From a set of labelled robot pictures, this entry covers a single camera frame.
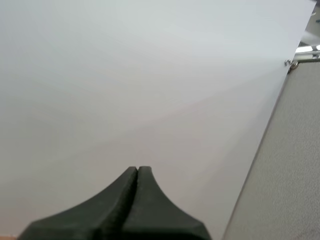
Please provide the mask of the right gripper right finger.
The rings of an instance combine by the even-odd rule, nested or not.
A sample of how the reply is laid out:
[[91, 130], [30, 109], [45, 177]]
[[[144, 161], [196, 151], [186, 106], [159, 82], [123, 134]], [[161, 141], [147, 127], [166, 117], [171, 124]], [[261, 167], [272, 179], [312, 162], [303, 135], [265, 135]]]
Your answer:
[[134, 199], [122, 225], [123, 240], [210, 240], [206, 226], [177, 207], [159, 187], [152, 168], [141, 166]]

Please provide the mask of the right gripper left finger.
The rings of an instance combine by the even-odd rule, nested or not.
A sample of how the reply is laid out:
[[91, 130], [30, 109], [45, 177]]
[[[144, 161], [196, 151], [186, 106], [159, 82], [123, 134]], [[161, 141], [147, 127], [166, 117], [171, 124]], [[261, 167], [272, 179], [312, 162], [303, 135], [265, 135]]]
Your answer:
[[32, 222], [20, 240], [106, 240], [115, 237], [128, 215], [137, 188], [136, 167], [126, 169], [92, 198]]

